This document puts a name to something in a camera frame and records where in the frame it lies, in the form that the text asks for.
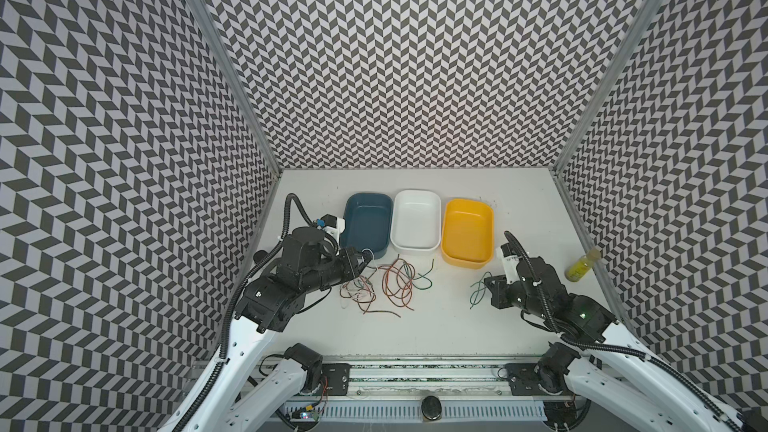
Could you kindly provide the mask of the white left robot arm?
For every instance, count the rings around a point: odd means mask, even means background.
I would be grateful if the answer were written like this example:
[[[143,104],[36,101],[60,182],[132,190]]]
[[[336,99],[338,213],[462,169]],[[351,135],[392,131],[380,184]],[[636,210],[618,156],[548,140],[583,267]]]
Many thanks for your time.
[[[306,297],[351,282],[365,271],[374,255],[343,248],[338,237],[343,220],[325,215],[291,228],[283,218],[275,247],[267,252],[236,287],[224,313],[213,357],[191,391],[166,422],[163,431],[256,431],[276,416],[293,431],[309,431],[283,411],[294,396],[326,396],[323,357],[297,343],[279,356],[274,369],[247,394],[241,391],[265,356],[272,339],[291,319],[310,310]]]

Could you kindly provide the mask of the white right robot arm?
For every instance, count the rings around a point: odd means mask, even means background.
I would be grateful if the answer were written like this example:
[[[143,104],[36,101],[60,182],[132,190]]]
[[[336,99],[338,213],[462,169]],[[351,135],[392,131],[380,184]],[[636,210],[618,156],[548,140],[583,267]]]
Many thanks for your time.
[[[499,248],[504,272],[484,279],[491,304],[555,340],[533,367],[546,395],[571,392],[638,431],[764,431],[758,410],[739,412],[652,352],[609,309],[569,292],[555,269],[511,233]]]

